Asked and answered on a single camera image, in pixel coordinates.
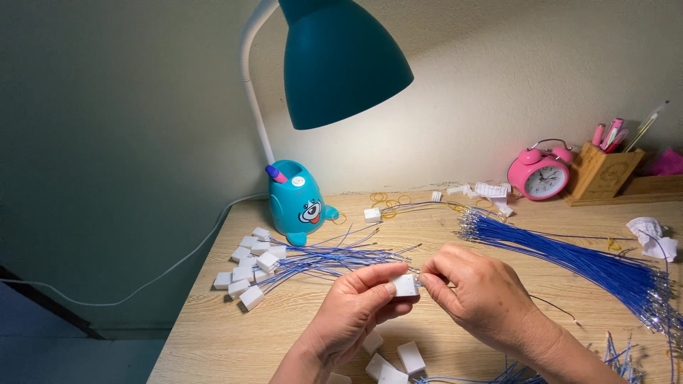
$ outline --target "wooden desk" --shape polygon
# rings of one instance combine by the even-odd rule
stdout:
[[[431,192],[411,193],[410,196],[414,202],[426,201]],[[450,200],[473,203],[462,196]],[[363,209],[372,203],[368,195],[328,197],[326,202],[346,213],[348,221],[344,225],[326,223],[309,237],[310,241],[343,234],[350,223],[354,224],[353,228],[362,228],[365,225]],[[662,225],[677,230],[683,228],[681,202],[570,208],[561,200],[531,202],[522,199],[513,204],[517,214],[510,218],[511,222],[521,228],[545,232],[631,237],[625,224],[641,216],[656,217]],[[301,275],[290,279],[249,313],[241,310],[241,303],[230,301],[226,291],[212,290],[216,274],[235,266],[228,259],[240,239],[257,226],[269,228],[276,238],[282,238],[272,229],[267,202],[243,202],[233,207],[166,341],[149,383],[267,383],[285,352],[313,318],[330,285],[315,277]],[[531,256],[458,240],[451,233],[458,229],[457,214],[452,210],[406,213],[386,220],[379,228],[373,239],[387,248],[401,249],[423,243],[422,247],[406,254],[413,258],[415,266],[421,266],[447,242],[474,246],[507,262],[515,268],[531,294],[552,301],[577,317],[583,327],[577,327],[569,316],[555,308],[537,303],[544,313],[569,329],[582,343],[593,343],[593,349],[604,353],[607,331],[611,331],[618,348],[626,345],[632,333],[632,341],[639,345],[635,360],[639,360],[647,371],[647,382],[668,384],[666,337],[650,333],[616,298],[586,279]],[[575,241],[585,247],[606,247],[605,241]],[[620,241],[619,244],[623,248],[639,247],[637,241]],[[639,253],[640,248],[630,255]],[[671,265],[673,279],[682,281],[680,271],[678,265]],[[396,347],[414,340],[427,364],[427,373],[432,376],[493,379],[505,369],[501,353],[456,326],[424,289],[420,291],[422,300],[409,315],[378,327],[385,339],[381,348],[389,362],[401,367]],[[354,384],[374,383],[365,373],[369,360],[370,356],[361,349],[349,364],[336,372],[351,376]]]

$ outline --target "power cord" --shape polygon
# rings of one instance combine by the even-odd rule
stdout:
[[[199,250],[199,248],[201,248],[204,245],[204,243],[206,243],[206,241],[211,237],[211,235],[213,235],[214,232],[216,232],[216,230],[218,229],[218,226],[221,224],[221,222],[227,216],[227,211],[230,209],[231,206],[237,204],[238,202],[243,202],[243,201],[248,200],[248,199],[253,199],[255,197],[261,197],[261,196],[267,196],[267,195],[268,194],[266,192],[255,193],[253,195],[249,195],[246,197],[242,197],[241,199],[237,199],[234,202],[225,206],[225,208],[223,208],[223,210],[221,211],[221,214],[218,216],[218,219],[216,220],[216,225],[214,225],[214,227],[211,229],[211,231],[206,235],[204,240],[201,241],[201,243],[195,248],[194,251],[190,252],[187,256],[180,259],[180,261],[173,264],[173,266],[171,268],[167,269],[166,272],[162,273],[161,275],[159,275],[158,277],[156,277],[152,281],[148,282],[147,284],[143,285],[142,287],[136,289],[128,297],[126,297],[125,299],[123,299],[121,301],[117,301],[116,303],[101,303],[101,304],[100,303],[84,303],[82,301],[77,301],[77,300],[71,299],[70,297],[67,297],[64,293],[61,293],[58,289],[51,286],[50,284],[45,284],[45,283],[40,283],[40,282],[25,282],[23,280],[12,280],[12,279],[0,279],[0,282],[15,283],[15,284],[29,284],[32,286],[44,286],[44,287],[50,288],[51,290],[55,291],[55,293],[57,293],[59,296],[65,298],[66,300],[68,300],[74,304],[78,304],[78,305],[87,305],[89,307],[113,307],[114,305],[119,305],[119,304],[123,303],[124,301],[130,299],[131,297],[135,296],[135,294],[140,292],[143,288],[154,283],[156,280],[159,280],[160,278],[164,277],[168,272],[171,272],[177,266],[181,265],[185,260],[189,259],[192,255],[194,255]]]

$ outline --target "crumpled paper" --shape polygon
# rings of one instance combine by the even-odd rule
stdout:
[[[676,257],[678,240],[662,237],[662,227],[656,219],[639,217],[629,221],[626,227],[638,236],[638,243],[643,246],[643,255],[657,259],[666,258],[668,262],[672,262]]]

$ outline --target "left hand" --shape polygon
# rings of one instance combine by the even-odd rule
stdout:
[[[338,277],[297,343],[327,364],[349,362],[377,324],[409,313],[420,300],[419,295],[394,298],[396,286],[389,280],[407,272],[406,263],[390,262]]]

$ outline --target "white lamp arm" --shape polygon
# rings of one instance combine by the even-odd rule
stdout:
[[[242,43],[240,44],[240,72],[242,74],[242,83],[245,85],[245,90],[247,91],[247,100],[249,101],[251,112],[254,114],[254,120],[256,121],[256,131],[261,139],[263,151],[266,153],[266,159],[268,160],[269,165],[272,165],[275,162],[275,157],[273,156],[273,149],[270,148],[266,126],[263,123],[261,110],[258,107],[254,87],[251,84],[251,77],[249,76],[249,51],[251,50],[251,43],[254,40],[254,36],[256,36],[256,32],[258,32],[263,23],[268,20],[268,17],[273,14],[273,11],[275,11],[275,8],[279,5],[280,2],[278,0],[261,0],[249,17],[247,25],[245,25],[245,28],[242,30]]]

